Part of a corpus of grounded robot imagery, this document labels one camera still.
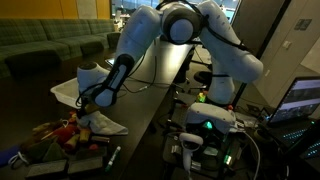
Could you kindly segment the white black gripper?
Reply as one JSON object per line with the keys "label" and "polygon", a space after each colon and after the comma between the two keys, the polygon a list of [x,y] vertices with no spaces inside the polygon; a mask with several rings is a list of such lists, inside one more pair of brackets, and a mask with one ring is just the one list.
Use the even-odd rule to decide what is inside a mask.
{"label": "white black gripper", "polygon": [[99,107],[95,105],[94,103],[84,103],[81,106],[81,112],[84,114],[91,114],[95,111],[97,111]]}

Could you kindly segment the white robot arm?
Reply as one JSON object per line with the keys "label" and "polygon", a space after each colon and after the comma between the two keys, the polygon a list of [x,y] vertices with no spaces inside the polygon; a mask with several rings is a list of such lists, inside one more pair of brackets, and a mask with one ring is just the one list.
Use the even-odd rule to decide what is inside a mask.
{"label": "white robot arm", "polygon": [[125,79],[159,36],[174,45],[200,40],[213,66],[207,98],[217,105],[230,102],[235,81],[248,84],[263,72],[263,63],[238,38],[215,1],[193,5],[186,0],[164,0],[155,8],[141,5],[133,12],[120,34],[111,70],[95,62],[78,66],[75,105],[82,109],[88,104],[115,104]]}

